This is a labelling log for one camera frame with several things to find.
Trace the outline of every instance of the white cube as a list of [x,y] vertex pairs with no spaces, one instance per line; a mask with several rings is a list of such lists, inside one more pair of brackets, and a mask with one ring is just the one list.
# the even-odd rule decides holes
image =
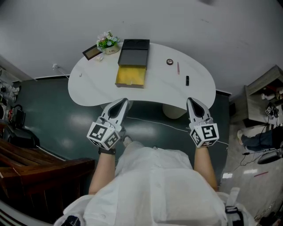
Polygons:
[[208,147],[219,139],[217,124],[196,125],[190,132],[197,147]]
[[120,139],[120,136],[114,128],[93,122],[87,138],[94,145],[109,150]]

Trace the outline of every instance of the shoe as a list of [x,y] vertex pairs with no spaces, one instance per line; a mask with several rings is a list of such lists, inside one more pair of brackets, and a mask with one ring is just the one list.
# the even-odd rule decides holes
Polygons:
[[240,143],[240,145],[243,145],[243,142],[242,142],[242,136],[243,136],[243,132],[241,131],[241,130],[238,130],[238,132],[237,132],[237,137],[238,137],[238,139],[239,139],[239,143]]
[[132,139],[129,136],[124,136],[123,137],[123,145],[124,147],[127,147],[130,143],[132,143]]

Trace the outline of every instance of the black wristband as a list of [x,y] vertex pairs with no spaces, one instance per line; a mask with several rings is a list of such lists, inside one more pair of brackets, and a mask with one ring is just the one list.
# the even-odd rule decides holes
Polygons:
[[113,148],[113,149],[106,150],[106,149],[104,149],[104,148],[100,148],[100,147],[99,147],[99,148],[98,148],[98,154],[101,154],[101,153],[115,155],[116,149]]

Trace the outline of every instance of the oval table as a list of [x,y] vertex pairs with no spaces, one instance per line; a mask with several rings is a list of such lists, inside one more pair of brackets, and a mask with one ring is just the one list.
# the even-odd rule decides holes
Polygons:
[[[128,98],[130,101],[159,102],[166,104],[164,106],[172,105],[187,110],[187,98],[193,97],[208,108],[212,106],[216,92],[214,80],[204,66],[188,55],[151,43],[144,89],[116,87],[119,55],[120,51],[112,55],[104,54],[101,62],[85,57],[77,62],[68,82],[69,94],[75,103],[96,106]],[[167,65],[167,59],[172,59],[173,65]],[[187,75],[190,78],[189,86],[186,86]]]

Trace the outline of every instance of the concrete floor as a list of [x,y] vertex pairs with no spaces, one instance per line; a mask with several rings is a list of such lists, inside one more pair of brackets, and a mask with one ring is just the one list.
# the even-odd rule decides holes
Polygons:
[[[21,104],[26,111],[24,127],[39,138],[43,148],[66,159],[98,159],[98,148],[86,138],[86,135],[92,122],[101,115],[102,108],[84,107],[73,102],[68,93],[68,79],[23,82],[16,104]],[[228,97],[217,94],[210,113],[218,124],[219,141],[228,143]],[[183,130],[189,125],[186,114],[177,120],[168,119],[163,114],[162,104],[154,102],[135,101],[128,117],[168,124]],[[188,133],[130,118],[125,119],[124,125],[127,134],[133,140],[140,141],[148,147],[179,149],[188,154],[193,165],[195,145]],[[216,143],[209,148],[219,182],[226,163],[226,148],[227,145],[223,143]],[[116,158],[119,158],[123,151],[122,144],[118,144]]]
[[[242,128],[245,128],[243,124],[230,125],[228,156],[223,173],[227,173],[231,178],[222,179],[220,191],[229,194],[231,188],[240,187],[237,201],[245,206],[255,220],[259,220],[272,211],[276,212],[283,201],[283,159],[258,165],[257,158],[263,153],[248,151],[239,144],[237,131]],[[251,137],[261,133],[262,130],[263,127],[257,127],[242,131],[246,136]],[[242,154],[245,152],[251,154],[243,160]]]

